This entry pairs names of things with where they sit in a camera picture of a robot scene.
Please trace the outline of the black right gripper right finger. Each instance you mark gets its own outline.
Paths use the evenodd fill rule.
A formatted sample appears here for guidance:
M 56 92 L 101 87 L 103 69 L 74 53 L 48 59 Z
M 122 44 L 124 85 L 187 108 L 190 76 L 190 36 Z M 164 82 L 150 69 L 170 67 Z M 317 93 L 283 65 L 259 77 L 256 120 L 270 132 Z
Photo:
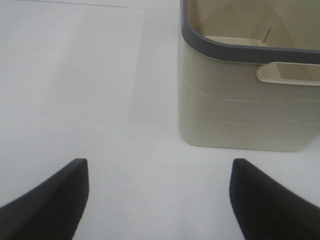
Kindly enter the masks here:
M 320 238 L 320 208 L 244 158 L 232 163 L 229 199 L 246 240 Z

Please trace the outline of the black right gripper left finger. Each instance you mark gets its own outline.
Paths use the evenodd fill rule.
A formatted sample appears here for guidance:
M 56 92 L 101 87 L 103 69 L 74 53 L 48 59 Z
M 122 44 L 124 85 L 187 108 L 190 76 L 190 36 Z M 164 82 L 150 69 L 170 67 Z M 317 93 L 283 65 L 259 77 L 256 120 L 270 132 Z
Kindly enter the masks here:
M 89 197 L 85 158 L 72 160 L 47 180 L 0 208 L 2 240 L 71 240 Z

